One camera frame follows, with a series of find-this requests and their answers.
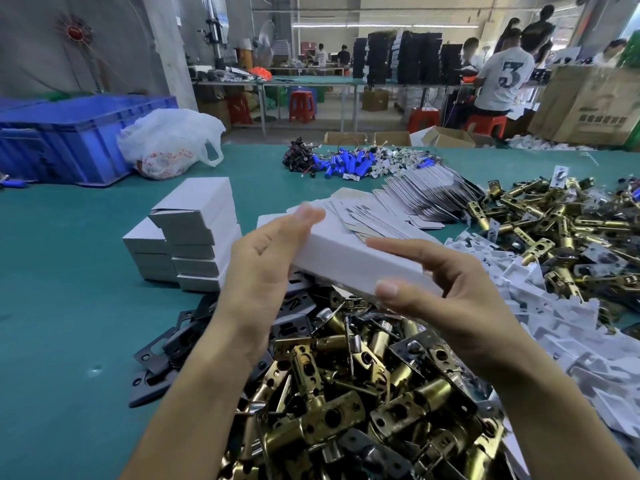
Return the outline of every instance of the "right hand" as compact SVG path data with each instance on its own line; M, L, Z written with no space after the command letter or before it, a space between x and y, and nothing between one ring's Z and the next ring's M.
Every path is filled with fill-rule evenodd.
M370 248L430 271L442 296L401 280L380 280L376 295L398 314L433 325L460 359L491 382L534 372L544 350L524 331L475 257L422 239L371 237Z

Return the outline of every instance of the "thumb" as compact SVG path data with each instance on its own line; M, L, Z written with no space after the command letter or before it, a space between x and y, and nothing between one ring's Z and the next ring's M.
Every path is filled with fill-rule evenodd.
M421 319L436 328L448 328L451 303L430 291L401 280L380 280L376 296L400 315Z
M305 245L311 227L324 219L324 209L311 206L308 202L302 202L296 212L284 217L278 233L264 250L262 256L277 265L286 265L291 261Z

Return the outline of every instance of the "person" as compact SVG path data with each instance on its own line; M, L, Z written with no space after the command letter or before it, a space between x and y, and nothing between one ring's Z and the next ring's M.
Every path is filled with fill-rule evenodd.
M348 66L351 62L351 54L348 53L346 45L343 45L342 50L338 52L338 62L343 66Z
M517 28L519 24L520 24L520 19L517 17L513 17L512 19L509 20L509 23L507 23L507 27L502 32L502 35L500 35L498 42L496 42L495 44L495 50L493 51L494 54L497 54L502 50L502 44L504 43L504 40L507 38L509 31L511 29Z
M316 52L316 62L318 67L326 67L326 62L329 60L329 55L324 51L324 44L318 45L318 50Z
M609 42L605 49L593 57L593 64L602 67L615 67L620 53L627 46L627 40L619 38Z
M236 241L211 323L148 423L120 480L217 478L238 398L268 343L289 268L324 210L303 203ZM535 480L639 480L575 382L524 331L471 255L423 239L368 239L420 263L441 296L398 280L377 283L395 313L428 322L491 382Z
M460 55L462 69L472 67L477 72L482 68L482 59L476 55L478 47L480 47L480 40L476 37L470 37L462 44L462 55Z
M542 63L554 46L551 35L556 30L556 26L548 20L555 11L556 7L553 5L545 5L540 10L540 20L530 23L522 31L522 48L533 55L536 64Z
M511 110L518 91L531 77L535 67L533 56L520 47L520 29L511 29L502 42L502 51L492 55L474 81L482 88L472 104L456 111L454 128L465 125L472 114L505 116Z

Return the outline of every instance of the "white plastic bag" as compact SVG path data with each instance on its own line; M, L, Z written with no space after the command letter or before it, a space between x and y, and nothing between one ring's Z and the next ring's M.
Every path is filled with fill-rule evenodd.
M118 147L124 159L144 177L155 180L177 177L197 161L217 166L224 158L220 137L225 126L209 114L190 109L155 109L124 128ZM218 153L211 161L206 142Z

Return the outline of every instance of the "forearm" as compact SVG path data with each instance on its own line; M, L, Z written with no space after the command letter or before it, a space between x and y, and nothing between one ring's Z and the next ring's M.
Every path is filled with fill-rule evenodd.
M536 480L638 480L575 382L540 350L496 390Z
M214 316L120 480L216 478L238 398L251 371L228 318Z

